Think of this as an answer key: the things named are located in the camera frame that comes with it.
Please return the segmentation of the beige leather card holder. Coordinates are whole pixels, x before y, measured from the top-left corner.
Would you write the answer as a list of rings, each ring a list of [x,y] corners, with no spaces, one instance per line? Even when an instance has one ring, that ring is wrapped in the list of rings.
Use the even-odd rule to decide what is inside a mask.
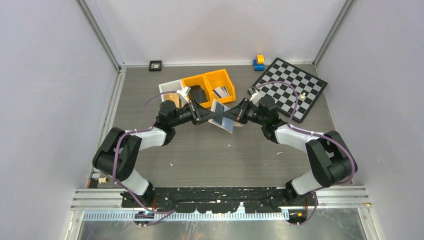
[[[227,110],[229,110],[229,108],[224,105],[223,103],[217,101],[216,99],[214,99],[212,101],[211,104],[211,108],[210,110],[214,113],[217,113],[218,116],[212,119],[209,119],[208,122],[210,124],[213,124],[227,132],[229,132],[230,134],[233,133],[233,129],[235,127],[243,127],[244,125],[242,123],[238,123],[234,120],[231,120],[228,117],[223,116],[223,113]]]

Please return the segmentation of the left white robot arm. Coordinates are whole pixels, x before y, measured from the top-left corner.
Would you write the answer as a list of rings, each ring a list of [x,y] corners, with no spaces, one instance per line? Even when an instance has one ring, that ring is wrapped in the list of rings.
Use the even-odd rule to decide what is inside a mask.
[[[190,100],[182,108],[166,100],[160,104],[151,128],[129,131],[111,128],[96,151],[92,165],[132,192],[135,202],[141,207],[148,207],[154,199],[153,185],[135,170],[139,152],[168,145],[176,134],[175,127],[179,125],[188,122],[199,125],[222,115],[202,107],[195,100]]]

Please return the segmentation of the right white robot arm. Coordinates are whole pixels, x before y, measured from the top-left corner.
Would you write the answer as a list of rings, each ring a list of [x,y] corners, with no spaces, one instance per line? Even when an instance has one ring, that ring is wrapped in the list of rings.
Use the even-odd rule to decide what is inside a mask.
[[[278,106],[270,96],[258,101],[244,98],[231,109],[214,101],[211,111],[217,114],[219,121],[231,120],[241,125],[256,123],[267,140],[307,153],[310,170],[285,185],[285,198],[291,205],[299,205],[311,191],[350,181],[358,171],[338,132],[311,132],[290,125],[279,117]]]

